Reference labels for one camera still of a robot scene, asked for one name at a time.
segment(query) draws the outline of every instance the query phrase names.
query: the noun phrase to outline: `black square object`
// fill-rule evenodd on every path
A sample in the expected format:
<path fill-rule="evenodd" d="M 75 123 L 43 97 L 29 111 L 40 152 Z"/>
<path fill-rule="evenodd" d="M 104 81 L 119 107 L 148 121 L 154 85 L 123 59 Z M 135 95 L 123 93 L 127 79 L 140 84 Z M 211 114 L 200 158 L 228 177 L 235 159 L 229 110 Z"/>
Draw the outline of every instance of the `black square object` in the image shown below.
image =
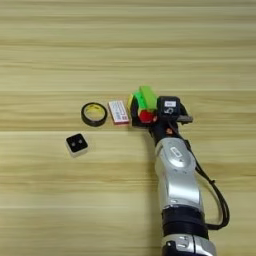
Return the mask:
<path fill-rule="evenodd" d="M 88 144 L 81 133 L 67 138 L 66 141 L 73 154 L 88 148 Z"/>

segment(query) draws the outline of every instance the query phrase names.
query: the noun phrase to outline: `black cable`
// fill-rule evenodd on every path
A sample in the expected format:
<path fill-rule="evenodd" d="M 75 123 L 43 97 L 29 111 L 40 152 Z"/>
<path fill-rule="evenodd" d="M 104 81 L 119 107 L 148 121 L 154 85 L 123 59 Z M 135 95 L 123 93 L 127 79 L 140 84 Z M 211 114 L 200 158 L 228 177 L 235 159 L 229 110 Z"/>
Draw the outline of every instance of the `black cable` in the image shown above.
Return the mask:
<path fill-rule="evenodd" d="M 205 171 L 203 170 L 203 168 L 201 167 L 201 165 L 199 164 L 195 154 L 193 153 L 191 146 L 189 144 L 189 142 L 187 140 L 185 140 L 180 133 L 178 132 L 178 130 L 176 130 L 172 124 L 170 122 L 169 126 L 170 128 L 173 130 L 173 132 L 175 133 L 175 135 L 182 139 L 184 141 L 184 143 L 186 144 L 187 149 L 191 152 L 191 154 L 194 156 L 195 160 L 196 160 L 196 171 L 199 175 L 201 175 L 204 179 L 206 179 L 209 184 L 212 186 L 214 192 L 216 193 L 218 200 L 220 202 L 220 207 L 221 207 L 221 211 L 222 211 L 222 222 L 220 224 L 206 224 L 208 229 L 210 230 L 219 230 L 221 228 L 224 228 L 228 225 L 229 221 L 230 221 L 230 211 L 229 211 L 229 207 L 227 204 L 227 201 L 225 200 L 224 196 L 222 195 L 222 193 L 220 192 L 220 190 L 218 189 L 218 187 L 215 185 L 215 180 L 210 179 L 210 177 L 205 173 Z"/>

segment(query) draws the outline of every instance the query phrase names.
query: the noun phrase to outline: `small box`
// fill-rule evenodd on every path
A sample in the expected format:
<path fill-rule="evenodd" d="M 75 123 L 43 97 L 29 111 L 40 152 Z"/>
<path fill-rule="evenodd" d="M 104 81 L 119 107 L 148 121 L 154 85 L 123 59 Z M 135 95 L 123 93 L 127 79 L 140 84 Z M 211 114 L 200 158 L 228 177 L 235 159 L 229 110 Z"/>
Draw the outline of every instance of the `small box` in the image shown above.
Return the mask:
<path fill-rule="evenodd" d="M 122 100 L 108 103 L 114 124 L 129 124 L 129 117 Z"/>
<path fill-rule="evenodd" d="M 72 157 L 80 156 L 87 152 L 88 143 L 81 133 L 66 139 L 66 145 Z"/>

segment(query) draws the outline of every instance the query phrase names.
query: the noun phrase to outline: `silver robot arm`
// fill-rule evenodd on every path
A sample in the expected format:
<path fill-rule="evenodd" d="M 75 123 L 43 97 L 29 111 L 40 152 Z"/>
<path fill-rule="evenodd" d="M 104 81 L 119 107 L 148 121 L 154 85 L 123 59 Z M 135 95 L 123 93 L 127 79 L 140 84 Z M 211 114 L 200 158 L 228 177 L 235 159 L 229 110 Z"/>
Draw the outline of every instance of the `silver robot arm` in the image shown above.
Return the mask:
<path fill-rule="evenodd" d="M 156 146 L 155 169 L 163 216 L 163 256 L 216 256 L 204 221 L 203 202 L 195 179 L 196 161 L 183 140 L 163 138 Z"/>

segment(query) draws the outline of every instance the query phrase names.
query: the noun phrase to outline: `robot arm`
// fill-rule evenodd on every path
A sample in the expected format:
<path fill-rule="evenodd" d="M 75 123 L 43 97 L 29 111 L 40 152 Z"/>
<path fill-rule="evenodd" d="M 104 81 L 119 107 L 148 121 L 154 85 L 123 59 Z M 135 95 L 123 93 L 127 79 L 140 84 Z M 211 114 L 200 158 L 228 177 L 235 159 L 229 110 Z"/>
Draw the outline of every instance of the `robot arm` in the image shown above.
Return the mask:
<path fill-rule="evenodd" d="M 155 169 L 163 216 L 163 256 L 216 256 L 215 246 L 208 240 L 195 167 L 196 161 L 181 139 L 158 142 Z"/>
<path fill-rule="evenodd" d="M 163 222 L 163 256 L 216 256 L 208 229 L 218 230 L 229 223 L 228 205 L 197 162 L 192 150 L 178 132 L 178 122 L 191 123 L 184 105 L 177 97 L 156 99 L 150 88 L 130 97 L 128 108 L 132 124 L 149 129 L 156 145 L 155 169 L 159 184 L 159 202 Z M 220 201 L 221 224 L 206 224 L 203 202 L 195 170 L 213 187 Z"/>

